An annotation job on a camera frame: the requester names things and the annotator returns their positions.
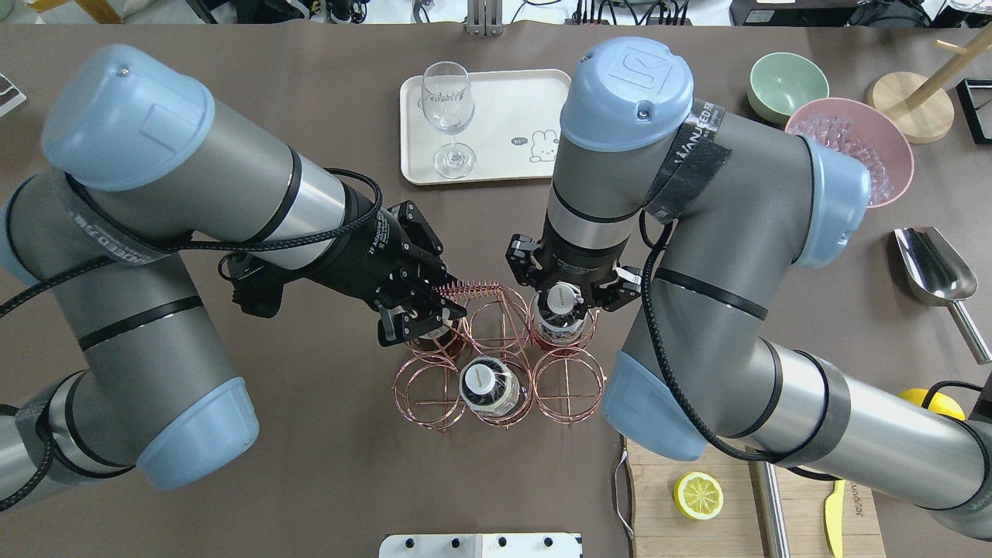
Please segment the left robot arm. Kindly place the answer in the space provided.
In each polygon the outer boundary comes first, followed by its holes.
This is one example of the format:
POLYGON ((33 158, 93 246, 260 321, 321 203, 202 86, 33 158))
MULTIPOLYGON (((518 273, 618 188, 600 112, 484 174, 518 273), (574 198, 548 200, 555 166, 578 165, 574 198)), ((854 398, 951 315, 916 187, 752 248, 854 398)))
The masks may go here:
POLYGON ((247 451, 260 427, 181 251, 218 250, 244 313, 308 279, 378 313, 400 345, 467 312, 409 201, 383 208, 133 46, 82 64, 43 127, 50 169, 2 208, 2 266, 53 290, 88 366, 2 407, 2 509, 139 470, 173 490, 247 451))

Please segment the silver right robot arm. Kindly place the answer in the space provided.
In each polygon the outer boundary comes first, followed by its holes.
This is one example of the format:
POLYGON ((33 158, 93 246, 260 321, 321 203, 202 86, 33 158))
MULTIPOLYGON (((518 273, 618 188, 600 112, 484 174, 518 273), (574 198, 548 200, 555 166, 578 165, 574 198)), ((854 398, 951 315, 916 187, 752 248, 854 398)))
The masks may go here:
POLYGON ((698 98, 683 57, 644 36, 586 50, 560 133, 545 198, 458 206, 442 227, 466 245, 472 226, 508 227, 543 205, 541 236, 512 240, 511 268, 591 301, 620 277, 638 212, 674 222, 635 283, 642 311, 604 395, 614 428, 679 460, 739 439, 754 459, 859 481, 990 539, 988 418, 913 407, 759 335, 787 270, 829 264, 860 225, 861 163, 698 98))

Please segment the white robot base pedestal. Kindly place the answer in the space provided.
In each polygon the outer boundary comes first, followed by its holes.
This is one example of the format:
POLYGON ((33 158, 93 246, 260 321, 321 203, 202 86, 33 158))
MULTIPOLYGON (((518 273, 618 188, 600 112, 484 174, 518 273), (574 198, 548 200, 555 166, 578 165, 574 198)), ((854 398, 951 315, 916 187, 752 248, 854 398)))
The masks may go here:
POLYGON ((582 557, 580 534, 567 532, 394 534, 379 557, 582 557))

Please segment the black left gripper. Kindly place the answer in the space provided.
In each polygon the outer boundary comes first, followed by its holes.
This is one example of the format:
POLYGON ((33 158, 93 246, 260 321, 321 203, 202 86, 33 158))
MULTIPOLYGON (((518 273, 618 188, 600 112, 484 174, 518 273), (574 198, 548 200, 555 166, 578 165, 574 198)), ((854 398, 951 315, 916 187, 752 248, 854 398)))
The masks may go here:
POLYGON ((419 207, 404 201, 333 240, 309 266, 309 279, 379 311, 379 345, 401 345, 467 315, 436 293, 456 280, 442 253, 442 241, 419 207))

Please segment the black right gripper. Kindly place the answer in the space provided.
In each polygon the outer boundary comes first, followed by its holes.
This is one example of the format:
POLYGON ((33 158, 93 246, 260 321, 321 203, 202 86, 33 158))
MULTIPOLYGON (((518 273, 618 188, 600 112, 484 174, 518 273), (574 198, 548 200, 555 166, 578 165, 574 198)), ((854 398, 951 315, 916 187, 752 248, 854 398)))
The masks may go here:
POLYGON ((518 285, 541 292, 557 282, 571 283, 581 290, 586 308, 613 312, 642 293, 642 270, 617 266, 626 244, 623 240, 613 247, 589 250, 568 243, 545 225, 539 241, 512 236, 505 258, 518 285))

